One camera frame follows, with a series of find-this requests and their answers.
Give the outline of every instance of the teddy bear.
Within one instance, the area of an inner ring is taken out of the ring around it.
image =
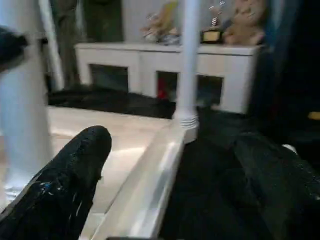
[[[235,0],[232,25],[223,34],[225,44],[254,46],[264,39],[261,23],[267,10],[265,0]]]

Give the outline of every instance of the trophy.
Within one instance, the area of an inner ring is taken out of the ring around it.
[[[202,31],[201,42],[204,44],[220,44],[222,42],[222,30],[221,30],[221,14],[223,0],[219,1],[218,6],[210,6],[209,10],[212,14],[211,26],[206,30]]]

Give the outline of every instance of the white wall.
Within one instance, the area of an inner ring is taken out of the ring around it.
[[[124,39],[126,42],[141,42],[140,29],[147,24],[147,16],[157,13],[167,0],[122,0]]]
[[[161,7],[168,0],[122,0],[124,39],[126,42],[142,42],[140,29],[147,24],[147,15],[158,13]],[[208,27],[211,16],[208,8],[212,2],[219,0],[199,0],[202,1],[201,27]],[[231,9],[234,0],[226,0],[227,11]],[[272,9],[275,26],[278,27],[285,0],[273,0]]]

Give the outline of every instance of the curtain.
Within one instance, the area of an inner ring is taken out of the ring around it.
[[[52,0],[66,88],[79,83],[75,44],[81,42],[82,33],[77,24],[78,4],[79,0]]]

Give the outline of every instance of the toy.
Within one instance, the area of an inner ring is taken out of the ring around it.
[[[265,0],[235,0],[233,24],[224,32],[224,42],[230,45],[259,44],[265,37],[260,24],[266,9]]]
[[[160,42],[164,45],[179,45],[180,35],[177,28],[171,29],[167,34],[160,38]]]
[[[167,35],[174,27],[174,12],[178,6],[178,1],[166,3],[159,14],[149,14],[148,26],[141,29],[143,38],[152,43],[156,43],[161,37]]]

